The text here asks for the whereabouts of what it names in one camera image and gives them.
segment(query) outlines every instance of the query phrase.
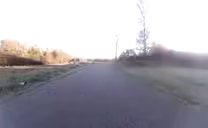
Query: hazy sky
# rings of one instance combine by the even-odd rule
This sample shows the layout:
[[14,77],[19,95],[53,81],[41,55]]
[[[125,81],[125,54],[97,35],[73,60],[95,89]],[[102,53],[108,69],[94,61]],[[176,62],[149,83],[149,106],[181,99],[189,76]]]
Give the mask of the hazy sky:
[[[137,0],[0,0],[0,40],[61,48],[79,57],[111,58],[135,47]],[[151,40],[208,52],[208,0],[146,0]]]

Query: leafless tree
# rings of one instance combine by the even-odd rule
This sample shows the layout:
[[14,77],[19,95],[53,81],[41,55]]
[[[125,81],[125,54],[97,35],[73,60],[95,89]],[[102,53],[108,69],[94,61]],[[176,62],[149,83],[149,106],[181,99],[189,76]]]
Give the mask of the leafless tree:
[[145,16],[145,8],[143,0],[138,0],[137,7],[140,11],[140,18],[139,23],[141,24],[142,28],[138,33],[137,44],[139,46],[138,49],[143,50],[143,54],[147,54],[147,39],[149,35],[149,31],[146,29],[146,16]]

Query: road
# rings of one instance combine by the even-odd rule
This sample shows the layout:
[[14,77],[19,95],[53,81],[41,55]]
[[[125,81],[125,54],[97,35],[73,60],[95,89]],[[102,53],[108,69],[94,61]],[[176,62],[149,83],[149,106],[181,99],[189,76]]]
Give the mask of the road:
[[200,111],[124,72],[91,64],[0,104],[0,128],[208,128]]

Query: autumn foliage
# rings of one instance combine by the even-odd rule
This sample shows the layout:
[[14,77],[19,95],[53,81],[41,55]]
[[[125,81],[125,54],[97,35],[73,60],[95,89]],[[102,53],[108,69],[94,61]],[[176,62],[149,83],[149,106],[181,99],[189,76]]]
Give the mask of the autumn foliage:
[[66,64],[70,59],[62,50],[28,46],[16,40],[0,41],[0,65]]

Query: grass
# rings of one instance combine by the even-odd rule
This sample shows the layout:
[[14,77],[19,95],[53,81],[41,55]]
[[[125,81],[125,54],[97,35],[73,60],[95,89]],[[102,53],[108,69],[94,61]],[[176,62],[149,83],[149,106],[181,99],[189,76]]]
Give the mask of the grass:
[[125,69],[186,105],[208,106],[208,69],[145,66]]
[[0,68],[0,95],[17,93],[36,83],[64,75],[78,65]]

